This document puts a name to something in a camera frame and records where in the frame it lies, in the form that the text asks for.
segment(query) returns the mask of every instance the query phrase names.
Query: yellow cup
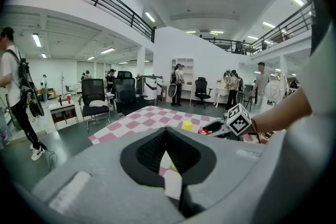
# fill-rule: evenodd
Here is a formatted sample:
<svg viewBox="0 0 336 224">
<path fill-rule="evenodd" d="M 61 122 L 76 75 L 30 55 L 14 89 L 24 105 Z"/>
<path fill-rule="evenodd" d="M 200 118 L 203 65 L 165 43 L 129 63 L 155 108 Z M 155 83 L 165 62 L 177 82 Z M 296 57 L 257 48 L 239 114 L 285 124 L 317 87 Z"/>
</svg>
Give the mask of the yellow cup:
<svg viewBox="0 0 336 224">
<path fill-rule="evenodd" d="M 182 123 L 182 129 L 191 132 L 193 130 L 193 123 L 191 121 L 184 121 Z"/>
</svg>

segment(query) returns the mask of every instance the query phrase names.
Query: white sneaker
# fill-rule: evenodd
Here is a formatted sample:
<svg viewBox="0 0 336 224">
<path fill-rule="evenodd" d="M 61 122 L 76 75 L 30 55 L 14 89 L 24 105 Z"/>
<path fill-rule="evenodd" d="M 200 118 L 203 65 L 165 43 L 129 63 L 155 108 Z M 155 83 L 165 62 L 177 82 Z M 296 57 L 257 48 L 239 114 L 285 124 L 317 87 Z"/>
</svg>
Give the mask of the white sneaker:
<svg viewBox="0 0 336 224">
<path fill-rule="evenodd" d="M 40 147 L 39 150 L 36 150 L 36 149 L 33 150 L 33 154 L 32 154 L 32 157 L 31 157 L 31 158 L 32 158 L 33 161 L 36 161 L 36 160 L 38 160 L 43 154 L 44 154 L 44 149 L 43 149 L 42 147 Z"/>
</svg>

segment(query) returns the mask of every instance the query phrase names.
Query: checkered tablecloth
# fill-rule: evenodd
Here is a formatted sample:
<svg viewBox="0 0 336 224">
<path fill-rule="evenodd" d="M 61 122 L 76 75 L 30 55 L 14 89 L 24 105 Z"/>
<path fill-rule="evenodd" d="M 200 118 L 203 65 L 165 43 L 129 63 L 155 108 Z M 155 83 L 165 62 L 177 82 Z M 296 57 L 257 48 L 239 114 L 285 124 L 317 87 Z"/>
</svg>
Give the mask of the checkered tablecloth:
<svg viewBox="0 0 336 224">
<path fill-rule="evenodd" d="M 217 118 L 163 109 L 156 106 L 146 106 L 106 126 L 90 136 L 89 139 L 95 145 L 125 135 L 136 135 L 149 129 L 165 126 L 181 128 L 184 121 L 191 121 L 193 123 L 192 131 L 196 133 L 195 135 L 198 135 L 197 131 L 201 127 L 206 126 L 215 119 Z M 165 178 L 166 195 L 178 199 L 181 192 L 182 178 L 171 166 L 171 160 L 167 152 L 165 152 L 161 160 L 160 175 Z"/>
</svg>

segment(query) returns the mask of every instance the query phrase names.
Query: floor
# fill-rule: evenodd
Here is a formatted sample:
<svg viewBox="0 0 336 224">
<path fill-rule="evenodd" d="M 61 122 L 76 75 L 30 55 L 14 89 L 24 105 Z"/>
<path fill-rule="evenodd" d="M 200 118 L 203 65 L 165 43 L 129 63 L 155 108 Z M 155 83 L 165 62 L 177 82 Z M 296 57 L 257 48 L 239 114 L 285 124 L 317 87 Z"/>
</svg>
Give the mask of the floor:
<svg viewBox="0 0 336 224">
<path fill-rule="evenodd" d="M 171 105 L 166 102 L 161 102 L 158 106 L 172 109 Z M 193 105 L 189 106 L 189 101 L 182 101 L 182 106 L 175 106 L 173 109 L 218 118 L 222 118 L 223 113 L 225 112 L 224 105 L 222 104 L 220 104 L 218 108 L 209 104 L 209 106 L 204 109 L 201 105 L 197 105 L 196 107 L 193 107 Z M 75 120 L 73 123 L 69 122 L 68 126 L 66 126 L 65 123 L 58 123 L 58 131 L 56 131 L 56 128 L 51 120 L 50 112 L 48 114 L 47 109 L 45 109 L 46 115 L 44 117 L 40 117 L 36 122 L 32 123 L 36 131 L 40 131 L 42 129 L 46 130 L 47 134 L 40 136 L 39 138 L 50 151 L 55 151 L 57 154 L 57 158 L 55 155 L 50 157 L 51 169 L 61 166 L 67 160 L 91 146 L 92 144 L 88 137 L 109 124 L 107 120 L 92 123 L 90 125 L 90 133 L 88 133 L 86 126 L 83 123 L 78 103 L 76 103 L 76 111 L 80 123 L 76 124 Z M 256 114 L 257 111 L 258 110 L 253 105 L 251 115 Z M 119 119 L 115 111 L 111 111 L 110 115 L 112 122 Z M 10 143 L 3 150 L 0 150 L 0 158 L 7 168 L 12 180 L 21 184 L 27 190 L 31 190 L 49 173 L 50 165 L 48 158 L 51 154 L 46 152 L 39 160 L 33 162 L 30 159 L 32 153 L 29 146 L 30 142 L 25 140 L 20 143 Z"/>
</svg>

